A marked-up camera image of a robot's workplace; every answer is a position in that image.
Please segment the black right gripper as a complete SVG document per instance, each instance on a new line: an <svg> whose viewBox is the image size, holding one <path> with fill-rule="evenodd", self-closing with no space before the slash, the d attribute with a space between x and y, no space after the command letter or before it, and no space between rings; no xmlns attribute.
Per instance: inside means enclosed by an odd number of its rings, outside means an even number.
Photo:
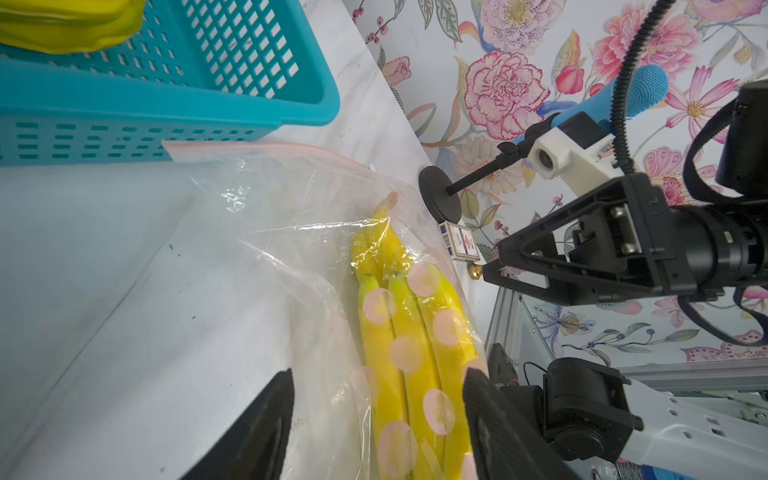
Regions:
<svg viewBox="0 0 768 480"><path fill-rule="evenodd" d="M609 180L499 242L486 282L562 306L696 291L673 214L647 175Z"/></svg>

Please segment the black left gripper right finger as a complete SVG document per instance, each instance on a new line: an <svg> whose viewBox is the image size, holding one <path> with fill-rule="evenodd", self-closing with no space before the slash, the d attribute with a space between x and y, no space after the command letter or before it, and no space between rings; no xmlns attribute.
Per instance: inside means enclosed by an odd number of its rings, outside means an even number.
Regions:
<svg viewBox="0 0 768 480"><path fill-rule="evenodd" d="M462 397L479 479L577 477L483 371L467 370Z"/></svg>

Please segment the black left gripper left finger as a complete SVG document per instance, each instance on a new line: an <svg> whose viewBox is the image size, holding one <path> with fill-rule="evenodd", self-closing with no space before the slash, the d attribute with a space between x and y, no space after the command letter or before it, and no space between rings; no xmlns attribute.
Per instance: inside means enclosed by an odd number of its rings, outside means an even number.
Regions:
<svg viewBox="0 0 768 480"><path fill-rule="evenodd" d="M280 371L184 477L278 480L287 455L294 402L292 371Z"/></svg>

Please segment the pink dotted zip bag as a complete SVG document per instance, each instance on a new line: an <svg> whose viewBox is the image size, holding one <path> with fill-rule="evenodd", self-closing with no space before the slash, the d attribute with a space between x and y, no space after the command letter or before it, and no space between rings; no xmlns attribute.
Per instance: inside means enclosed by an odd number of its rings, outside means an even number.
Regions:
<svg viewBox="0 0 768 480"><path fill-rule="evenodd" d="M354 237L390 193L406 248L430 258L454 285L446 246L417 192L337 154L298 144L171 142L172 160L195 166L201 196L163 262L161 319L196 341L185 403L215 445L280 371L295 402L279 479L380 478L371 390L359 325Z"/></svg>

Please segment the yellow banana bunch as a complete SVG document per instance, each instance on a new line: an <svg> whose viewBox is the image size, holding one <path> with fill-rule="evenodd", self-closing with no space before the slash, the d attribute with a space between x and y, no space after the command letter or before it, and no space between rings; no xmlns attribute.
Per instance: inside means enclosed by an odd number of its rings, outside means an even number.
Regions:
<svg viewBox="0 0 768 480"><path fill-rule="evenodd" d="M2 0L1 43L53 55L102 50L138 32L144 8L133 0Z"/></svg>

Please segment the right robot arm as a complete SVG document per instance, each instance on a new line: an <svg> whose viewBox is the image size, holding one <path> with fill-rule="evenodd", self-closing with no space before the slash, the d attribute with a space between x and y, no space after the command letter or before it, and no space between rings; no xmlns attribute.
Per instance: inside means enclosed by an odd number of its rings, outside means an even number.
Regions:
<svg viewBox="0 0 768 480"><path fill-rule="evenodd" d="M651 7L609 89L612 166L598 160L589 112L556 116L515 148L576 199L501 241L483 275L561 306L673 295L701 330L736 345L696 305L725 289L740 303L749 287L767 284L767 85L743 86L694 137L683 162L692 203L669 205L635 171L626 122L637 62L670 9L668 1Z"/></svg>

